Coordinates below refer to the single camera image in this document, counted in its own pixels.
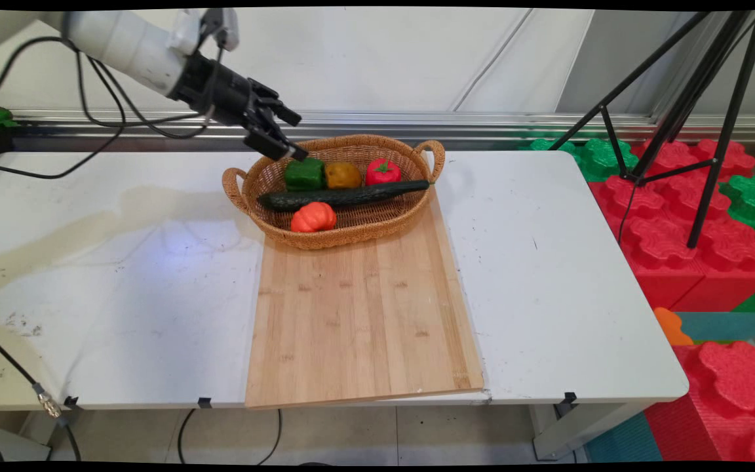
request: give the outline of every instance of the tripod leg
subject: tripod leg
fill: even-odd
[[[658,151],[663,146],[663,143],[665,143],[665,140],[668,137],[668,132],[677,126],[677,123],[684,118],[684,113],[695,97],[695,93],[698,92],[699,87],[705,83],[705,78],[707,78],[710,70],[718,65],[719,59],[721,59],[725,51],[727,51],[733,40],[736,39],[740,28],[749,14],[750,12],[748,11],[736,11],[730,13],[730,17],[727,18],[721,31],[718,32],[715,40],[713,40],[709,50],[704,54],[701,63],[695,68],[692,77],[689,78],[689,81],[686,83],[680,96],[678,96],[678,99],[672,105],[671,110],[668,111],[665,121],[663,121],[662,125],[660,125],[659,128],[657,128],[657,131],[654,132],[654,137],[651,138],[651,143],[648,144],[647,149],[642,153],[639,163],[631,172],[633,176],[637,178],[645,176],[648,168],[651,167],[654,159],[657,158]]]
[[[753,25],[753,34],[750,42],[747,44],[742,69],[739,70],[739,77],[736,78],[736,87],[733,89],[733,96],[730,98],[730,105],[727,107],[727,115],[722,126],[722,133],[718,137],[718,146],[713,156],[715,163],[710,167],[710,173],[707,174],[707,184],[704,185],[704,193],[701,195],[701,203],[698,204],[698,213],[695,215],[695,223],[692,224],[692,231],[689,234],[687,247],[695,248],[698,245],[698,238],[701,236],[701,228],[704,226],[704,219],[707,217],[707,209],[710,207],[710,200],[713,191],[716,190],[718,174],[722,171],[724,155],[727,152],[727,144],[730,142],[730,135],[733,132],[733,126],[736,125],[736,116],[739,114],[739,108],[742,105],[747,83],[750,81],[750,75],[753,72],[755,63],[755,24]]]
[[[599,113],[599,107],[606,107],[608,104],[610,104],[610,102],[612,102],[614,98],[617,98],[617,96],[622,93],[623,90],[627,89],[627,87],[631,85],[633,81],[637,80],[637,77],[640,77],[642,75],[642,72],[647,71],[648,67],[651,67],[654,63],[657,62],[658,59],[663,57],[663,54],[666,54],[666,51],[670,50],[672,46],[683,39],[684,36],[686,36],[686,33],[689,33],[689,31],[697,26],[698,23],[701,23],[701,21],[706,18],[708,14],[710,14],[710,12],[695,13],[695,16],[690,18],[689,21],[687,21],[683,26],[680,27],[680,29],[675,31],[674,35],[671,35],[669,39],[666,39],[666,42],[660,45],[660,47],[657,48],[657,50],[654,51],[651,56],[648,56],[646,60],[644,60],[636,69],[634,69],[629,74],[628,77],[623,79],[623,81],[619,85],[614,87],[614,89],[611,90],[608,95],[605,95],[605,98],[601,99],[599,103],[595,105],[595,107],[591,108],[590,111],[585,114],[585,116],[581,117],[581,119],[578,120],[578,122],[573,125],[569,131],[565,132],[564,136],[561,136],[559,140],[555,141],[555,144],[553,144],[553,146],[551,146],[549,150],[554,151],[563,146],[564,143],[569,140],[569,138],[572,138],[579,129],[581,129],[584,125],[587,125],[587,122],[593,119],[593,117],[595,117],[597,113]]]
[[[752,23],[747,26],[747,28],[742,32],[742,35],[740,35],[734,42],[733,45],[730,46],[730,49],[726,51],[722,59],[719,61],[719,63],[710,71],[710,74],[705,79],[703,87],[698,89],[698,92],[695,94],[695,98],[692,99],[692,102],[689,103],[689,106],[686,108],[686,113],[684,114],[684,118],[680,120],[677,125],[672,128],[672,130],[668,134],[667,141],[669,143],[674,142],[674,140],[677,139],[678,134],[680,134],[681,129],[683,129],[684,123],[686,123],[686,120],[689,119],[690,114],[692,114],[692,110],[695,108],[695,105],[698,104],[698,99],[701,98],[701,95],[704,94],[704,90],[707,89],[707,87],[710,86],[712,83],[712,80],[716,78],[716,75],[718,74],[719,70],[724,66],[724,63],[726,62],[727,58],[730,57],[730,54],[733,52],[734,49],[736,49],[736,46],[742,42],[742,39],[747,34],[747,31],[750,29],[750,27],[755,24],[755,19],[753,19]]]

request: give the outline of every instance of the red foam block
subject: red foam block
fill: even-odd
[[[587,185],[616,238],[632,183],[614,176]],[[686,248],[686,232],[660,209],[663,205],[653,186],[638,188],[623,230],[623,254],[651,307],[671,307],[704,278],[696,251]]]
[[[665,200],[651,186],[639,187],[631,200],[633,183],[630,180],[620,179],[619,176],[611,176],[605,182],[588,185],[605,219],[622,218],[626,208],[629,207],[629,201],[631,201],[631,210],[627,218],[654,218],[663,215]],[[613,229],[614,233],[618,228],[617,225]]]
[[[675,346],[689,393],[645,410],[663,460],[755,462],[755,347]]]
[[[707,159],[712,159],[716,154],[717,146],[718,143],[716,141],[701,140],[697,146],[691,147],[689,152],[698,161],[706,161]],[[730,176],[751,177],[753,175],[753,167],[755,167],[755,158],[745,152],[745,147],[742,144],[730,141],[727,144],[727,152],[724,155],[722,171],[718,173],[718,181],[727,182],[730,180]],[[705,168],[696,173],[705,175],[708,170],[709,168]]]
[[[694,221],[706,182],[707,176],[698,172],[687,172],[679,176],[668,177],[663,185],[658,188],[659,194],[666,201],[663,208],[671,217],[679,218],[685,222]],[[718,186],[716,186],[710,200],[710,206],[707,208],[707,220],[730,218],[727,215],[729,207],[730,198],[718,191]]]
[[[671,307],[704,279],[696,251],[686,247],[686,231],[665,215],[633,218],[623,228],[623,254],[651,307]]]
[[[669,309],[732,311],[755,293],[755,230],[730,218],[705,222],[695,263],[704,279]]]
[[[651,140],[647,140],[642,146],[634,147],[631,152],[637,157],[642,157],[642,153],[648,148],[648,144],[651,144]],[[689,152],[689,146],[680,141],[674,141],[672,143],[663,143],[660,150],[657,152],[657,158],[654,159],[651,167],[648,168],[648,172],[645,176],[656,176],[656,174],[662,174],[669,170],[680,169],[686,167],[686,165],[696,164],[698,159]]]

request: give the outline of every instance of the orange pumpkin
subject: orange pumpkin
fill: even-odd
[[[333,229],[336,225],[336,213],[327,203],[311,201],[293,215],[290,231],[296,233],[315,233]]]

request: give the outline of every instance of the bamboo board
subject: bamboo board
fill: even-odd
[[[264,242],[246,407],[479,391],[438,198],[407,230],[305,251]]]

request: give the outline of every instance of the teal foam block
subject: teal foam block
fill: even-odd
[[[693,340],[749,340],[755,337],[755,313],[679,311],[680,329]]]
[[[638,413],[585,445],[590,462],[662,461],[644,413]]]

